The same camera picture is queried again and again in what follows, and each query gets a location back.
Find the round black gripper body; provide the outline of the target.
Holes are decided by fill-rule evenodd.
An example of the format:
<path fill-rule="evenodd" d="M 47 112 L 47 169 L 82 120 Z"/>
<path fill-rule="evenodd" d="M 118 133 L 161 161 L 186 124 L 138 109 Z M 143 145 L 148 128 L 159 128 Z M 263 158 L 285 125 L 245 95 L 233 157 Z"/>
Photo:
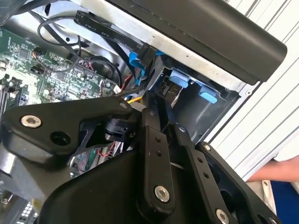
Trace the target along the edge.
<path fill-rule="evenodd" d="M 210 212 L 167 152 L 128 151 L 58 187 L 41 224 L 208 224 Z"/>

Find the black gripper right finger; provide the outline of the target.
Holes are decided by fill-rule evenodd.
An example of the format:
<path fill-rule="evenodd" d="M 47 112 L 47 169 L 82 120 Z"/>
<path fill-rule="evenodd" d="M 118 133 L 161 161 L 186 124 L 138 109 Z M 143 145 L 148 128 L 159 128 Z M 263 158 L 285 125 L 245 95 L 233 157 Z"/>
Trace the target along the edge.
<path fill-rule="evenodd" d="M 279 218 L 211 147 L 194 146 L 188 132 L 174 126 L 183 168 L 192 181 L 191 198 L 203 224 L 278 224 Z"/>

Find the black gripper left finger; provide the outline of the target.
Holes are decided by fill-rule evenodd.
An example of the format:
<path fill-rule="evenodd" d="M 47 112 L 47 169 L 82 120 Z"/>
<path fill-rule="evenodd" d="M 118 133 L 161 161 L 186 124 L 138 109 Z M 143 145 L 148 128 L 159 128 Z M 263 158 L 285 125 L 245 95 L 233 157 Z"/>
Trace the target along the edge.
<path fill-rule="evenodd" d="M 154 150 L 169 155 L 165 100 L 147 96 L 142 105 L 139 111 L 120 97 L 105 97 L 8 110 L 1 120 L 0 145 L 16 157 L 13 180 L 26 196 L 40 199 L 43 208 L 58 187 L 74 179 L 69 161 L 85 150 L 115 140 L 124 143 L 119 155 Z"/>

